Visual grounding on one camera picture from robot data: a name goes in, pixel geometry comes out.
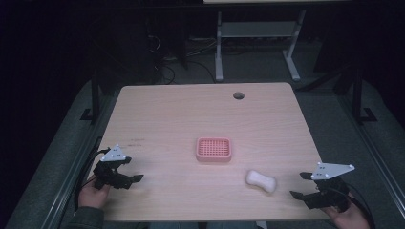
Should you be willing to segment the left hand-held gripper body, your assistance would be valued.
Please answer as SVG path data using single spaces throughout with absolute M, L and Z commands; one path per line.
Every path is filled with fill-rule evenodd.
M 103 150 L 104 155 L 101 157 L 94 169 L 96 176 L 95 187 L 101 189 L 104 185 L 110 185 L 116 189 L 129 189 L 133 183 L 129 182 L 129 176 L 121 174 L 118 168 L 121 165 L 120 160 L 123 160 L 125 155 L 119 145 L 113 148 Z

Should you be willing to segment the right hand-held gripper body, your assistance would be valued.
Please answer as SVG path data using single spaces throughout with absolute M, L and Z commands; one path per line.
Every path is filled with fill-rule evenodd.
M 305 195 L 305 203 L 309 209 L 333 207 L 338 213 L 349 208 L 349 188 L 340 177 L 353 171 L 352 164 L 334 164 L 318 162 L 316 169 L 309 175 L 315 182 L 318 192 Z

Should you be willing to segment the person's left hand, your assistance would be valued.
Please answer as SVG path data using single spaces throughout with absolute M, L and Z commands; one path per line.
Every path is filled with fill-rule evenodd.
M 101 189 L 97 189 L 92 182 L 89 182 L 79 192 L 78 206 L 101 209 L 107 201 L 109 191 L 109 185 L 104 185 Z

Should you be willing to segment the person's right hand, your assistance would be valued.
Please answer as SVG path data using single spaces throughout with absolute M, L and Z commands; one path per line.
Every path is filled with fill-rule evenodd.
M 349 208 L 345 212 L 339 213 L 333 207 L 322 208 L 322 211 L 338 229 L 371 229 L 365 215 L 351 201 L 349 201 Z

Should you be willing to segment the white soap bar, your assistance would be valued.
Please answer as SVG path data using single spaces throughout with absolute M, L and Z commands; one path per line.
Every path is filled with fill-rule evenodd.
M 274 177 L 265 176 L 254 170 L 247 172 L 245 182 L 249 185 L 257 186 L 268 193 L 273 193 L 277 186 L 277 181 Z

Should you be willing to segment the black metal stand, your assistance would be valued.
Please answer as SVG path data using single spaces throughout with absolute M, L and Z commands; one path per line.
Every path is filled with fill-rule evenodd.
M 91 108 L 87 108 L 83 111 L 80 119 L 90 121 L 94 125 L 100 115 L 100 98 L 99 98 L 99 82 L 97 70 L 91 77 Z
M 356 64 L 352 68 L 352 116 L 359 125 L 377 120 L 370 108 L 362 107 L 362 84 L 363 69 L 359 64 Z

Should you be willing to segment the pink soap dish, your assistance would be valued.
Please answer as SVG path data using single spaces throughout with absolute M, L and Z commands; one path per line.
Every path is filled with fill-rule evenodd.
M 196 159 L 199 162 L 227 163 L 231 158 L 231 142 L 228 138 L 200 137 L 197 140 Z

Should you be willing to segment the grey metal rail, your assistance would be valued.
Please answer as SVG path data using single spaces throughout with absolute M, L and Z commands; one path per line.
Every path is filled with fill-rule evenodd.
M 384 161 L 380 151 L 373 143 L 371 136 L 367 132 L 364 126 L 364 121 L 359 121 L 352 114 L 352 105 L 350 101 L 344 96 L 338 96 L 337 100 L 342 107 L 342 110 L 347 115 L 348 119 L 352 123 L 354 129 L 358 132 L 364 145 L 369 152 L 370 157 L 373 159 L 373 164 L 377 169 L 377 172 L 381 176 L 381 179 L 386 186 L 394 204 L 399 211 L 400 215 L 405 219 L 405 192 L 400 188 L 397 180 L 394 178 L 389 166 Z
M 115 95 L 101 97 L 100 115 L 94 125 L 80 119 L 91 106 L 89 96 L 80 96 L 68 111 L 43 159 L 41 181 L 52 191 L 47 194 L 50 200 L 40 229 L 58 229 L 66 210 L 74 208 L 76 184 L 83 179 L 82 171 L 87 172 L 87 158 L 98 147 L 116 101 Z

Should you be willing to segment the white metal desk frame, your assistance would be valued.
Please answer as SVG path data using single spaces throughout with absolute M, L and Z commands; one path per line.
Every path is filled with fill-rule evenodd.
M 306 11 L 301 10 L 295 21 L 280 22 L 224 22 L 222 13 L 218 13 L 215 52 L 215 80 L 224 80 L 222 42 L 224 38 L 290 38 L 290 45 L 283 50 L 283 57 L 293 81 L 300 81 L 301 77 L 293 61 L 296 47 Z

